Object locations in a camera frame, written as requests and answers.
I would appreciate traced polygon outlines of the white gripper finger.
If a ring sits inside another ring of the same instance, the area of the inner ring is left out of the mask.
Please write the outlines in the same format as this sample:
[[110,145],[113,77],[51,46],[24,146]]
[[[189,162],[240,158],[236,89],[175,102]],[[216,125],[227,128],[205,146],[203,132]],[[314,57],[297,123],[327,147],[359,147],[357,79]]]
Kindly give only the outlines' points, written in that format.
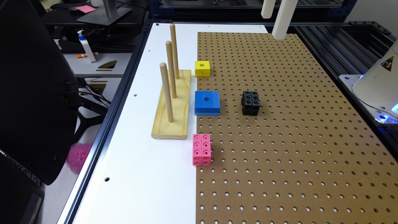
[[275,40],[282,40],[287,33],[298,0],[282,0],[275,20],[272,36]]
[[261,9],[261,16],[263,19],[270,19],[273,14],[275,0],[264,0]]

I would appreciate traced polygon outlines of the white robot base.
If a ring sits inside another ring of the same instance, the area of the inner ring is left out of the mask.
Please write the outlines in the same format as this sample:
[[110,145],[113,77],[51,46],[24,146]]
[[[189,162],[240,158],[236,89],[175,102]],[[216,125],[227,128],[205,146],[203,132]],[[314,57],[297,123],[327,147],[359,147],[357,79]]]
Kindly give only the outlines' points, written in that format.
[[397,124],[397,42],[365,74],[339,79],[377,122]]

